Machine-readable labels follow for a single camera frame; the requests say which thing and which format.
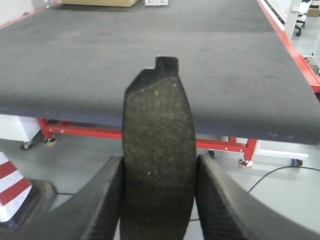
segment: table surface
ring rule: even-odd
[[[158,55],[179,59],[197,133],[319,143],[319,102],[256,0],[38,12],[0,30],[0,113],[119,127]]]

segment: red metal frame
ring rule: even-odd
[[[257,0],[260,7],[262,8],[264,14],[266,15],[267,19],[273,26],[275,32],[278,34],[279,38],[282,40],[283,44],[287,48],[288,52],[296,62],[296,64],[301,69],[306,80],[309,82],[310,86],[312,87],[315,93],[320,93],[320,80],[318,76],[313,72],[311,67],[305,61],[303,56],[299,55],[293,45],[291,44],[290,40],[286,36],[286,34],[280,29],[277,25],[275,20],[269,14],[267,9],[261,3],[263,0]],[[42,10],[45,10],[53,5],[60,3],[60,0],[57,2],[48,5],[46,7],[40,8],[32,13],[29,13],[26,16],[20,17],[14,21],[8,22],[4,25],[0,26],[0,29],[3,29],[11,24],[14,24],[22,19],[25,19],[35,13],[38,13]],[[49,139],[53,136],[54,133],[60,134],[72,134],[72,135],[83,135],[83,136],[92,136],[92,137],[100,137],[100,138],[111,138],[111,139],[121,139],[122,133],[120,130],[112,130],[112,129],[103,129],[103,128],[92,128],[92,127],[82,127],[82,126],[72,126],[69,125],[68,121],[60,121],[57,124],[49,123],[47,119],[38,118],[38,122],[41,126],[41,131],[43,136],[46,139]],[[204,149],[212,149],[212,150],[222,150],[222,151],[232,151],[232,152],[239,152],[244,154],[245,160],[251,160],[252,156],[255,151],[255,147],[257,144],[256,139],[248,139],[247,143],[238,143],[236,137],[228,137],[228,141],[220,141],[220,140],[208,140],[208,139],[197,139],[196,146],[198,148]]]
[[[55,133],[91,136],[108,139],[122,139],[120,130],[73,126],[68,121],[59,121],[58,123],[49,123],[47,119],[38,118],[43,136],[46,139],[52,138]],[[239,152],[244,154],[246,160],[251,160],[255,151],[257,140],[248,139],[247,143],[238,143],[236,137],[229,137],[228,141],[196,139],[196,146],[201,149],[214,149],[222,151]]]

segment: caster wheel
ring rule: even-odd
[[[208,150],[207,154],[212,158],[215,159],[215,152],[213,150]]]
[[[48,146],[52,146],[52,145],[56,144],[57,141],[58,141],[57,138],[56,138],[55,136],[52,136],[51,138],[46,138],[46,139],[44,140],[44,143],[45,143],[46,145],[48,145]]]
[[[251,160],[245,160],[244,158],[240,158],[238,162],[238,166],[243,169],[252,169],[254,162]]]
[[[293,166],[293,167],[301,167],[302,164],[303,164],[302,160],[291,159],[291,166]]]
[[[31,147],[32,147],[32,145],[28,144],[27,142],[23,142],[20,144],[21,151],[28,151]]]

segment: cardboard box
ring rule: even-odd
[[[145,0],[145,6],[168,6],[169,0]]]
[[[320,11],[319,8],[309,8],[307,16],[308,17],[319,17]]]
[[[62,0],[62,4],[108,6],[108,7],[131,7],[139,0]]]

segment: red and white striped cone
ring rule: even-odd
[[[32,184],[0,151],[0,223],[8,222],[28,196]]]
[[[0,150],[0,239],[46,213],[56,193],[48,181],[26,179]]]
[[[307,16],[309,17],[319,17],[319,5],[320,5],[320,0],[312,0],[311,4],[309,6],[309,10],[307,13]]]

